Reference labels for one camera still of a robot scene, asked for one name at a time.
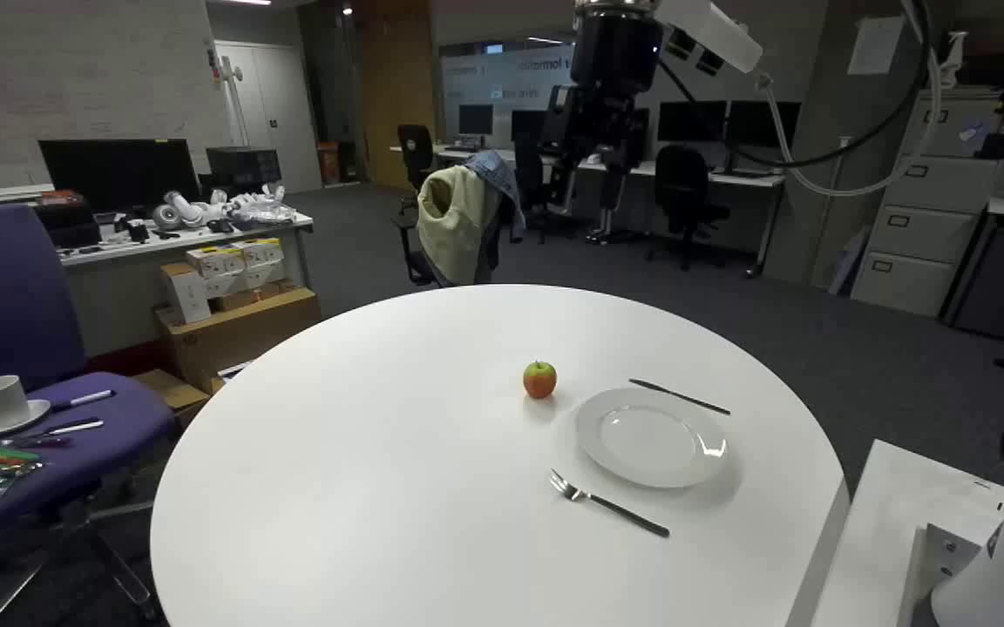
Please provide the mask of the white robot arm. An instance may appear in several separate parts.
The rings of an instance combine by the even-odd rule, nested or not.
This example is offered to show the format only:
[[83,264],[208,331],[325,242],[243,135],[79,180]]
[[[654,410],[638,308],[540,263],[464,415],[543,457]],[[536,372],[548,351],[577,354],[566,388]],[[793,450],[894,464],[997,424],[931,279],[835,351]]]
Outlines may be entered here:
[[717,68],[752,75],[763,46],[716,0],[577,0],[570,83],[552,91],[548,198],[566,207],[581,162],[605,152],[599,238],[609,238],[623,178],[638,166],[638,107],[666,40],[700,46]]

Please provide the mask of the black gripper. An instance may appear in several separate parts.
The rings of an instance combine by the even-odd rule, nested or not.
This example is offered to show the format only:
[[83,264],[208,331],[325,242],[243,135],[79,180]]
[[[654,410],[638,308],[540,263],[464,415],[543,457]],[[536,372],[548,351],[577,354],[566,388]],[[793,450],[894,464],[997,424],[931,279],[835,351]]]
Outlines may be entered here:
[[[609,132],[636,115],[636,97],[654,86],[663,26],[641,6],[581,6],[572,50],[572,123],[552,143],[548,198],[570,202],[577,166],[592,152],[587,132]],[[595,242],[613,235],[613,214],[630,170],[630,145],[616,139],[599,151],[599,228]]]

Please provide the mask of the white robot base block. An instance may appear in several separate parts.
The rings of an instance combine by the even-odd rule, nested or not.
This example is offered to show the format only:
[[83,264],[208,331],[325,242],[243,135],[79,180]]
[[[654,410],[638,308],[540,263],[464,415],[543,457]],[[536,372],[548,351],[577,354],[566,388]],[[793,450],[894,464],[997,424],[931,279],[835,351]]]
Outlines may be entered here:
[[1004,487],[874,442],[814,627],[1004,627]]

